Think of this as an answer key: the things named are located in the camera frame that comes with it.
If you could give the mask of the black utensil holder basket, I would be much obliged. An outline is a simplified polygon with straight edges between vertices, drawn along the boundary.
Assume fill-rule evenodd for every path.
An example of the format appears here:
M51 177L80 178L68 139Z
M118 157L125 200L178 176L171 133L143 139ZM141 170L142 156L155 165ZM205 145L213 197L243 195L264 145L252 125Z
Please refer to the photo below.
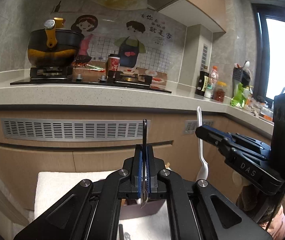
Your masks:
M243 86L248 86L250 84L251 72L249 67L249 61L245 61L243 66L240 66L237 63L234 64L234 69L232 73L232 84L234 88L236 88L239 83L241 83Z

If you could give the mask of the jar with yellow lid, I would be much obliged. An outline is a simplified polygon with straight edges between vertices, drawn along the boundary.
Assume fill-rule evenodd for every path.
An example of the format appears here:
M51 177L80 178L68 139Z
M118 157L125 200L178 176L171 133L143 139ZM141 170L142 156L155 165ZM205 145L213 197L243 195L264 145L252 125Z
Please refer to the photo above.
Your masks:
M223 103L226 92L226 83L222 81L217 81L214 91L213 91L213 100Z

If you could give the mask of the black shovel-shaped spoon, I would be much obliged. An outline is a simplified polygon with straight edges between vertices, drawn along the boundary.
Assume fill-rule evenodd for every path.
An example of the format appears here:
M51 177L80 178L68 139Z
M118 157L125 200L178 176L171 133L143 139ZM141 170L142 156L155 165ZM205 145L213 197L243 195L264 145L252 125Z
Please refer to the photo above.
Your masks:
M124 232L124 240L131 240L131 236L128 232Z

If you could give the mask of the black and yellow wok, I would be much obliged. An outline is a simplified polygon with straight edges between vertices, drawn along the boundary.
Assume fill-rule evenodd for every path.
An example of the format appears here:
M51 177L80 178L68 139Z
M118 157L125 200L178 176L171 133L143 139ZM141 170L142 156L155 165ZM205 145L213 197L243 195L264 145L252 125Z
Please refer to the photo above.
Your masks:
M46 20L30 33L27 55L34 67L68 67L79 53L82 33L64 29L64 18Z

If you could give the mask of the green packaging on counter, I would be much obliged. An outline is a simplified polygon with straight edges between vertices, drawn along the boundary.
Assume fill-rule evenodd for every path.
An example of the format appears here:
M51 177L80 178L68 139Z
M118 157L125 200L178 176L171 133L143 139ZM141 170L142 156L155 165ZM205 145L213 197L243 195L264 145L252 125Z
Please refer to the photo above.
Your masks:
M250 86L243 86L242 83L239 83L235 88L235 94L230 101L232 107L243 109L249 95L252 93Z

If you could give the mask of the black gas stove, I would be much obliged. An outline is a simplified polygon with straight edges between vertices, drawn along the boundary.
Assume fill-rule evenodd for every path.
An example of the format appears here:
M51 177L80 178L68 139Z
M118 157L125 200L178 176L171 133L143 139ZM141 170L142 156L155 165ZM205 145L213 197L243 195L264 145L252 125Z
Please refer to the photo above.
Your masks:
M101 67L88 66L53 70L33 67L30 69L29 77L10 83L12 86L43 84L115 86L171 93L166 89L165 74L160 76L158 72L143 68L106 70Z

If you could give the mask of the white plastic spoon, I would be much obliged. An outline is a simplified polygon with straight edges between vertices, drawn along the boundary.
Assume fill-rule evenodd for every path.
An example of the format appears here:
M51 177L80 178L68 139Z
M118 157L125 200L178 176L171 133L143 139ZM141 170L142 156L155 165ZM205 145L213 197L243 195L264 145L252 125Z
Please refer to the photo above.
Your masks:
M201 110L200 106L197 107L197 124L198 124L198 128L200 128L200 126L202 126L202 124L203 124L202 110ZM203 148L203 140L202 139L198 139L198 153L199 153L199 160L201 162L201 167L198 171L197 180L201 180L201 179L207 180L207 176L209 173L209 167L208 167L208 163L204 159L204 155L203 155L204 148Z

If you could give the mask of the long grey vent grille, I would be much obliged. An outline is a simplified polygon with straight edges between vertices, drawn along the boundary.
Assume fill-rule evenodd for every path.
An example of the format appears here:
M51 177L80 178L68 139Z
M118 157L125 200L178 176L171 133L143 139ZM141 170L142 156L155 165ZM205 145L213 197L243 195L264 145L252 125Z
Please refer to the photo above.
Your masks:
M127 141L143 138L142 120L1 118L5 138L53 142Z

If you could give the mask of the dark soy sauce bottle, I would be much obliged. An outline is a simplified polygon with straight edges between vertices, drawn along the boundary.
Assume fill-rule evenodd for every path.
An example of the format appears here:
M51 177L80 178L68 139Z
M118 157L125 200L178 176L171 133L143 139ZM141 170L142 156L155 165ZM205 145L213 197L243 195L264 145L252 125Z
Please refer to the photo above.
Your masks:
M209 81L209 73L201 70L195 91L197 95L204 96L208 81Z

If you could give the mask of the red cup on counter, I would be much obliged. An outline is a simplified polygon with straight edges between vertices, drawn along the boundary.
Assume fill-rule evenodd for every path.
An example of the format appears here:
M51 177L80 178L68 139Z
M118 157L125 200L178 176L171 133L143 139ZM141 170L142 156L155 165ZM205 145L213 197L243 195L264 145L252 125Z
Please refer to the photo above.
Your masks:
M114 71L116 72L119 68L120 57L118 54L108 55L107 60L107 72Z

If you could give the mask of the clear bottle orange cap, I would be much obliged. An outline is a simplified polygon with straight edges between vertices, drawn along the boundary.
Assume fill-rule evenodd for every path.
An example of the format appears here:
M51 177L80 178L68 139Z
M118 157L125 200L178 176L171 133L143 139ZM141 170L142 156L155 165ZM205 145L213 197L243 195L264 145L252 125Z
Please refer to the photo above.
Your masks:
M213 66L211 69L211 73L209 75L209 81L207 83L207 88L204 93L204 97L208 99L213 98L213 91L215 89L215 85L218 81L218 68L217 66Z

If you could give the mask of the white lace tablecloth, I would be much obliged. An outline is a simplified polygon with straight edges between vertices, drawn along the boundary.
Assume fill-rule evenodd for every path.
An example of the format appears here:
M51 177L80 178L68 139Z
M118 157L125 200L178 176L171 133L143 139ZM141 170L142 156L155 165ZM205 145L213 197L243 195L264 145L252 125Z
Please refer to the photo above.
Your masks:
M85 200L85 190L76 191L73 188L82 180L97 182L107 178L112 171L102 172L39 172L34 202L34 219L40 217L63 197L71 196L55 215L63 215L67 219L74 211L79 211ZM151 216L120 220L124 232L128 232L131 239L171 239L168 221L167 204Z

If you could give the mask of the maroon plastic utensil bin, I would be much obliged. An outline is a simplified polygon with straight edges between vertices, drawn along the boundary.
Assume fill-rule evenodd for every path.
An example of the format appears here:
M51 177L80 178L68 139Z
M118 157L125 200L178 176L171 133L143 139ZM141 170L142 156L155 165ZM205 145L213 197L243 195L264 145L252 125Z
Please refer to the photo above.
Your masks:
M120 220L142 218L157 214L166 200L149 200L144 207L141 207L140 199L122 199L120 209Z

